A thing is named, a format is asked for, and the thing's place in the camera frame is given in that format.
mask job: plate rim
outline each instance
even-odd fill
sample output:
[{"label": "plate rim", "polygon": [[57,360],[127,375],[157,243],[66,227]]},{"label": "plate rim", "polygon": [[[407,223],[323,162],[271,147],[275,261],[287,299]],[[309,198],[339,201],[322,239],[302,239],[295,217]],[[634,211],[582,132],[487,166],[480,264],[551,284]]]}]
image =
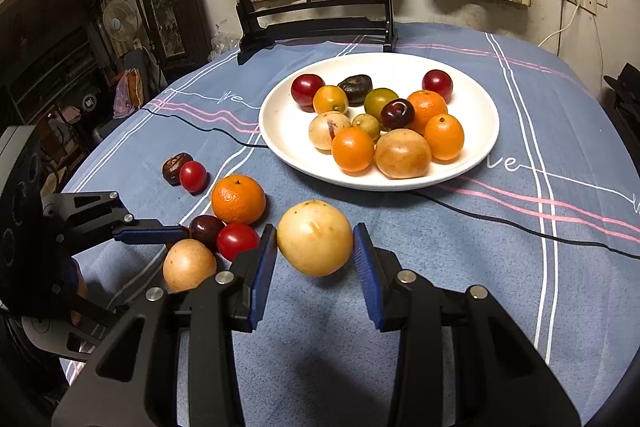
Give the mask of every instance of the plate rim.
[{"label": "plate rim", "polygon": [[479,153],[479,155],[478,155],[478,158],[479,158],[478,161],[473,162],[473,164],[470,165],[470,166],[466,166],[465,165],[464,168],[462,168],[462,169],[460,169],[460,168],[451,169],[450,171],[447,171],[447,173],[444,174],[443,177],[440,177],[437,181],[433,181],[433,182],[426,182],[425,178],[427,178],[427,176],[420,176],[419,178],[408,178],[408,179],[402,179],[402,180],[396,180],[396,179],[388,178],[389,181],[393,182],[393,185],[391,185],[391,186],[388,186],[388,185],[370,185],[370,184],[359,184],[359,183],[356,183],[356,182],[348,182],[347,180],[335,180],[334,178],[331,178],[331,177],[328,177],[328,176],[322,176],[322,174],[315,174],[315,173],[309,172],[308,169],[304,168],[303,165],[300,164],[297,160],[295,160],[291,156],[285,154],[279,147],[277,147],[271,141],[271,139],[269,138],[268,134],[264,133],[265,107],[266,107],[266,105],[268,105],[268,102],[269,102],[270,98],[274,95],[275,91],[278,90],[278,88],[284,82],[288,82],[289,79],[292,76],[294,76],[294,75],[298,76],[299,74],[302,74],[301,72],[303,70],[306,70],[306,69],[308,69],[308,68],[310,68],[312,66],[318,66],[318,65],[323,64],[325,62],[341,61],[343,59],[347,59],[347,57],[349,57],[349,59],[352,59],[352,57],[356,57],[357,55],[364,55],[364,54],[352,54],[352,55],[341,55],[340,57],[329,57],[329,58],[325,58],[324,60],[319,60],[318,62],[313,62],[313,63],[308,64],[308,65],[306,65],[306,66],[304,66],[302,68],[299,68],[298,70],[296,70],[296,71],[288,74],[287,76],[285,76],[285,78],[283,78],[275,86],[273,86],[273,88],[271,88],[271,90],[267,93],[267,96],[264,97],[264,100],[262,101],[262,104],[260,105],[260,113],[258,114],[258,126],[260,128],[260,133],[262,134],[262,139],[268,145],[268,147],[271,150],[271,152],[273,152],[274,155],[276,155],[277,158],[279,158],[281,161],[283,161],[284,163],[286,163],[287,165],[289,165],[290,167],[294,168],[295,170],[297,170],[299,172],[304,172],[306,175],[311,176],[312,178],[325,181],[327,183],[330,183],[332,185],[336,185],[338,187],[355,188],[356,190],[367,190],[367,191],[370,191],[370,192],[401,192],[401,191],[404,191],[404,190],[412,190],[412,189],[415,189],[415,188],[431,187],[433,185],[437,185],[439,183],[451,180],[453,178],[457,178],[458,176],[461,176],[465,172],[469,172],[471,169],[473,169],[473,168],[477,167],[478,165],[480,165],[480,163],[482,163],[482,161],[484,161],[484,159],[493,150],[493,148],[495,146],[495,143],[498,140],[498,134],[500,133],[500,114],[498,113],[498,108],[495,105],[494,99],[492,99],[491,95],[487,92],[486,89],[484,89],[484,87],[482,87],[482,85],[476,79],[474,79],[469,74],[466,74],[464,71],[460,71],[458,68],[456,68],[454,66],[451,66],[450,64],[446,64],[446,63],[441,62],[439,60],[434,60],[433,58],[422,57],[420,55],[402,54],[402,53],[389,54],[389,53],[385,53],[385,52],[370,52],[370,53],[366,53],[366,55],[395,55],[395,56],[405,56],[405,57],[413,57],[413,58],[423,58],[425,60],[430,60],[432,62],[436,62],[437,64],[442,64],[443,66],[447,66],[448,68],[452,68],[452,69],[456,70],[458,73],[464,74],[465,76],[467,76],[469,79],[471,79],[471,81],[473,81],[475,84],[477,84],[477,86],[482,90],[482,92],[484,92],[484,94],[486,95],[487,99],[489,99],[489,101],[491,102],[491,107],[492,107],[493,113],[495,115],[495,120],[497,121],[497,125],[495,127],[494,135],[489,140],[487,140],[487,142],[486,142],[487,145],[485,146],[484,149],[481,150],[481,153]]}]

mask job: white plate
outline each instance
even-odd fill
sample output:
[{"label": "white plate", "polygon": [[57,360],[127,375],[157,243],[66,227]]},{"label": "white plate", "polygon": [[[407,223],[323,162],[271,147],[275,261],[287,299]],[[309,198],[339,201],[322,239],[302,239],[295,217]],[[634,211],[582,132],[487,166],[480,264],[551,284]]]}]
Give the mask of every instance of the white plate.
[{"label": "white plate", "polygon": [[[290,92],[293,80],[303,73],[315,73],[326,84],[337,85],[347,76],[365,73],[373,87],[388,87],[401,98],[422,89],[422,78],[430,70],[442,70],[453,79],[449,114],[465,130],[465,146],[460,156],[448,164],[432,162],[427,176],[408,180],[387,178],[373,165],[363,174],[347,174],[330,153],[316,149],[308,138],[308,127],[317,116],[302,110]],[[363,113],[364,107],[350,107],[349,118]],[[460,176],[478,165],[489,154],[498,138],[498,110],[489,94],[471,77],[430,58],[399,53],[362,53],[329,58],[290,74],[264,99],[260,108],[260,132],[270,149],[294,169],[334,185],[361,190],[409,190],[427,187]]]}]

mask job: orange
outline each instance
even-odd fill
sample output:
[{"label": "orange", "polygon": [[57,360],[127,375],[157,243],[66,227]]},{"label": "orange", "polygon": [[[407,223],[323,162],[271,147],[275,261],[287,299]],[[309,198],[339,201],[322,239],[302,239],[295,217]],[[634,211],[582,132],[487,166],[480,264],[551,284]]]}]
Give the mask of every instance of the orange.
[{"label": "orange", "polygon": [[349,99],[338,86],[322,86],[314,95],[314,111],[318,114],[329,111],[347,113]]},{"label": "orange", "polygon": [[424,133],[424,128],[431,118],[437,114],[447,114],[449,112],[447,102],[435,91],[415,91],[407,97],[407,100],[411,102],[415,109],[414,121],[409,124],[408,129],[418,134]]},{"label": "orange", "polygon": [[211,208],[226,224],[250,225],[260,219],[267,205],[264,190],[249,176],[232,174],[222,178],[211,193]]},{"label": "orange", "polygon": [[347,172],[364,171],[371,165],[374,152],[373,139],[357,127],[342,131],[331,142],[335,162]]},{"label": "orange", "polygon": [[424,139],[436,160],[449,161],[460,154],[465,144],[465,131],[455,116],[438,114],[424,128]]}]

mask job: silver screw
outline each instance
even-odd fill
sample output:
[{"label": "silver screw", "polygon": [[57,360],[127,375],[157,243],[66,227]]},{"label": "silver screw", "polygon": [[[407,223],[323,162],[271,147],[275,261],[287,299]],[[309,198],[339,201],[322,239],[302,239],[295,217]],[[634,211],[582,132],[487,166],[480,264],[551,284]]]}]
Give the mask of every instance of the silver screw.
[{"label": "silver screw", "polygon": [[479,284],[471,286],[471,288],[469,288],[469,293],[471,293],[471,296],[474,299],[484,299],[487,295],[489,295],[489,292],[486,290],[486,288]]},{"label": "silver screw", "polygon": [[235,276],[229,271],[223,271],[216,275],[216,282],[218,284],[229,284],[233,282]]},{"label": "silver screw", "polygon": [[159,301],[163,295],[164,295],[164,291],[162,290],[162,288],[158,288],[158,286],[149,288],[145,294],[146,300],[151,302]]},{"label": "silver screw", "polygon": [[418,276],[411,270],[400,270],[396,277],[398,277],[398,280],[404,284],[410,284],[418,279]]}]

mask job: clear plastic bag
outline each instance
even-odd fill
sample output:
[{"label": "clear plastic bag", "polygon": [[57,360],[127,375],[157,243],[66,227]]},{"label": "clear plastic bag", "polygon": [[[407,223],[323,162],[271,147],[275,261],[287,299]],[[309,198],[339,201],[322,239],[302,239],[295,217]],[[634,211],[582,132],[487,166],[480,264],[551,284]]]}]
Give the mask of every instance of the clear plastic bag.
[{"label": "clear plastic bag", "polygon": [[240,38],[220,31],[220,26],[216,24],[213,30],[213,38],[211,39],[211,53],[209,54],[209,62],[215,57],[232,50],[240,43]]}]

